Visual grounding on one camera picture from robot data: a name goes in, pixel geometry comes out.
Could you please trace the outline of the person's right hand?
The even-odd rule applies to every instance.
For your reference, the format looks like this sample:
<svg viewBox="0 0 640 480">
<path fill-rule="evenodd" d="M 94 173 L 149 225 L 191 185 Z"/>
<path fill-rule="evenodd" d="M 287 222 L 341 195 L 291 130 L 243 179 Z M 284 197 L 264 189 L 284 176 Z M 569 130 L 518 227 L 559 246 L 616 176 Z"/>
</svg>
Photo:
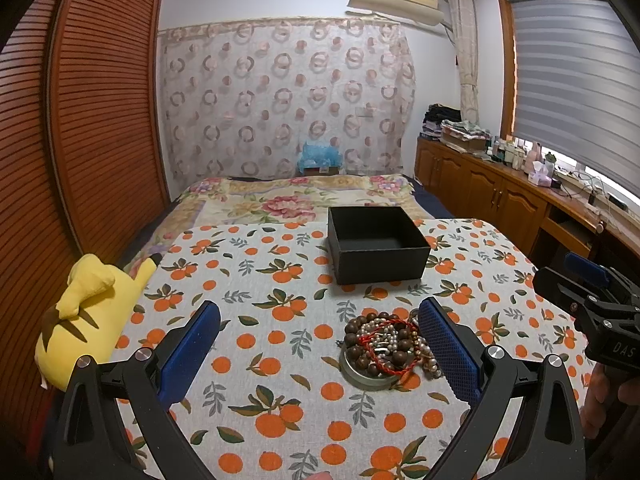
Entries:
<svg viewBox="0 0 640 480">
<path fill-rule="evenodd" d="M 617 399 L 628 406 L 638 406 L 639 379 L 634 378 L 621 384 L 616 390 Z M 605 423 L 608 398 L 611 396 L 611 382 L 605 374 L 605 367 L 597 363 L 592 370 L 584 406 L 580 409 L 580 423 L 586 439 L 597 437 Z"/>
</svg>

